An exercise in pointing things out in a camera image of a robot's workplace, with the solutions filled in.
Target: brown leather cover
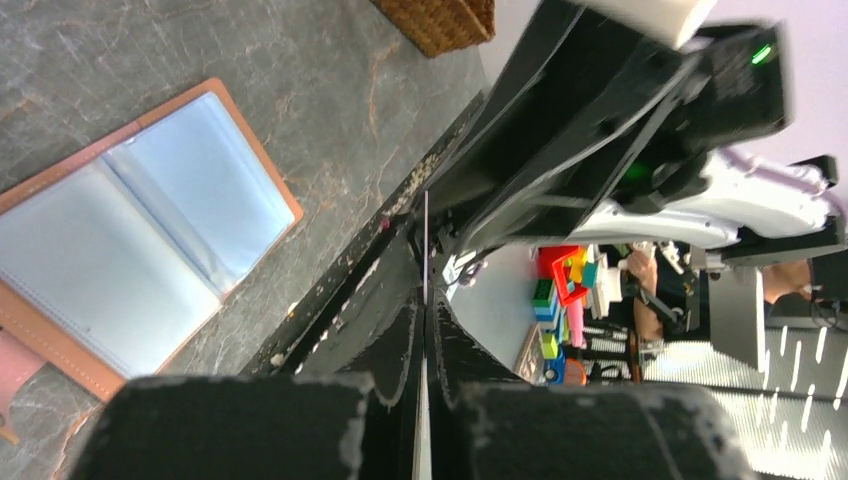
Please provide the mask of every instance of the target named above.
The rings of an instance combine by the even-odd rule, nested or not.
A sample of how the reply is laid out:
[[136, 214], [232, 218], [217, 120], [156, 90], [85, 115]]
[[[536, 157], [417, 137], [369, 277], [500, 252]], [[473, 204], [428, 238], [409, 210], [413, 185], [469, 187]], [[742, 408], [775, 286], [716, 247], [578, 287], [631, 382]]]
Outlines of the brown leather cover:
[[12, 428], [12, 397], [43, 365], [43, 358], [0, 330], [0, 437], [12, 445], [19, 441]]
[[[129, 125], [107, 135], [71, 155], [53, 167], [20, 183], [0, 195], [0, 215], [32, 197], [46, 187], [78, 170], [98, 155], [126, 140], [140, 130], [165, 118], [175, 110], [186, 105], [207, 92], [214, 92], [227, 108], [230, 116], [241, 129], [259, 161], [265, 167], [269, 177], [280, 190], [283, 199], [294, 213], [295, 221], [286, 231], [303, 218], [303, 209], [283, 182], [280, 173], [271, 162], [262, 143], [250, 129], [247, 121], [239, 112], [224, 84], [217, 78], [206, 80], [167, 103], [142, 115]], [[40, 310], [23, 299], [9, 285], [0, 281], [0, 326], [34, 352], [46, 358], [76, 382], [98, 398], [109, 400], [126, 383], [126, 379], [115, 372], [105, 362], [76, 342], [61, 327], [54, 324]]]

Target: gray marble surface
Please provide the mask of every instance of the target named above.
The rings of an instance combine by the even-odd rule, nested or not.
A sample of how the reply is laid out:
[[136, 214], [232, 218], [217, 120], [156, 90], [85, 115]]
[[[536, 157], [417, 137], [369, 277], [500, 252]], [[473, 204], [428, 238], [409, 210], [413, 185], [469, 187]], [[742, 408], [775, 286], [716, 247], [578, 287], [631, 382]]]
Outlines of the gray marble surface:
[[[211, 76], [306, 215], [170, 372], [238, 372], [485, 82], [476, 50], [427, 60], [368, 0], [3, 0], [0, 191]], [[0, 478], [67, 474], [98, 409], [44, 367]]]

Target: wire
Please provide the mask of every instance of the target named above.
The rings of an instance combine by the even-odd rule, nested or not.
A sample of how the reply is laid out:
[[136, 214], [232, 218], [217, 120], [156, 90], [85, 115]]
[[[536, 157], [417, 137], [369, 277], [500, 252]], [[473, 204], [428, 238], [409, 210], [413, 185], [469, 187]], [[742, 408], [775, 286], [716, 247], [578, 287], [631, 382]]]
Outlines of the wire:
[[824, 311], [816, 300], [815, 295], [810, 299], [810, 318], [813, 320], [813, 323], [818, 327], [832, 328], [848, 333], [848, 329], [839, 325], [839, 312], [837, 310], [833, 310], [832, 312]]
[[486, 257], [488, 257], [489, 254], [491, 254], [495, 250], [497, 250], [497, 249], [496, 248], [488, 248], [488, 249], [483, 250], [482, 252], [478, 253], [477, 255], [475, 255], [474, 258], [472, 258], [471, 260], [469, 260], [468, 262], [466, 262], [465, 264], [462, 265], [462, 268], [459, 270], [459, 274], [456, 276], [456, 278], [452, 282], [448, 283], [447, 286], [450, 287], [450, 286], [456, 285], [457, 283], [460, 283], [463, 280], [468, 280], [469, 276], [471, 276], [473, 278], [474, 274], [469, 274], [469, 271], [472, 268], [478, 268], [479, 269], [481, 267], [480, 263]]

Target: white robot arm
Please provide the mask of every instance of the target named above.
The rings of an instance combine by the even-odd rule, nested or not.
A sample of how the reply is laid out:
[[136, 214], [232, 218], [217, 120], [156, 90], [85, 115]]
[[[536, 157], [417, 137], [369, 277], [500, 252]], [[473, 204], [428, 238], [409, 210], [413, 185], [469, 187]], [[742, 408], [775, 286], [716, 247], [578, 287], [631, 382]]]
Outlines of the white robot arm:
[[677, 240], [706, 250], [739, 241], [747, 227], [765, 238], [820, 231], [844, 207], [812, 166], [783, 166], [732, 151], [710, 155], [701, 172], [708, 189], [673, 201], [655, 214], [628, 213], [613, 200], [601, 204], [569, 238], [570, 243]]

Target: person's arm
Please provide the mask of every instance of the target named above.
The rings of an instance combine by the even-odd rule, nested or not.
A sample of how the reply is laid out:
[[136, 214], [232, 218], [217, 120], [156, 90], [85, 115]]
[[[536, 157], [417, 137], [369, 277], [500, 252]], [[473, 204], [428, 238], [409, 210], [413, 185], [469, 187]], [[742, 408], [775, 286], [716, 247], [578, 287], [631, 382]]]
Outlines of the person's arm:
[[[627, 257], [627, 270], [639, 280], [639, 284], [652, 295], [657, 294], [657, 260], [648, 258], [641, 252], [633, 252]], [[636, 334], [643, 340], [654, 341], [663, 338], [663, 326], [657, 314], [642, 303], [633, 299], [633, 320]]]

